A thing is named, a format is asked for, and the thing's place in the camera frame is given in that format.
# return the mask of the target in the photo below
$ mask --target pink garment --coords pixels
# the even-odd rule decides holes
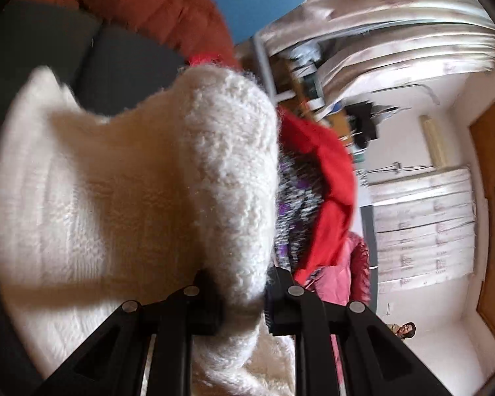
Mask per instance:
[[[317,293],[321,300],[332,304],[347,305],[351,300],[368,304],[371,298],[368,266],[368,247],[365,241],[358,234],[349,232],[338,264],[321,268],[307,288]],[[343,365],[339,357],[336,336],[332,335],[331,339],[337,376],[341,383]]]

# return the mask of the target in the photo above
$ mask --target silver screw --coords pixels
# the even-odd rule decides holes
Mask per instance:
[[[288,293],[291,296],[302,296],[305,293],[305,290],[299,285],[291,285],[288,288]]]
[[[136,301],[126,301],[121,305],[121,308],[126,313],[133,313],[138,309],[138,303]]]
[[[354,301],[350,303],[350,311],[356,314],[360,314],[365,311],[365,305],[359,301]]]
[[[188,285],[185,289],[183,289],[183,294],[185,296],[197,296],[200,293],[200,289],[198,289],[195,285]]]

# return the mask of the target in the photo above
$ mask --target white fleece cloth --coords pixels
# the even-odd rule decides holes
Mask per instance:
[[[0,292],[43,376],[123,301],[165,299],[205,266],[227,314],[195,341],[194,392],[294,393],[291,338],[261,325],[277,129],[267,96],[224,68],[190,68],[112,119],[32,73],[0,138]]]

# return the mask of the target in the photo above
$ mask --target person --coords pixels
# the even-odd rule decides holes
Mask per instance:
[[[416,334],[416,325],[411,321],[402,326],[387,325],[387,327],[401,340],[405,340],[405,338],[412,338]]]

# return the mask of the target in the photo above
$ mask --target fluffy white fabric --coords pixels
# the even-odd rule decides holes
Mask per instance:
[[[195,392],[293,394],[291,339],[260,325],[277,153],[273,106],[232,71],[190,68],[112,119],[34,71],[0,140],[0,292],[41,373],[124,300],[164,299],[206,266],[227,315],[195,341]]]

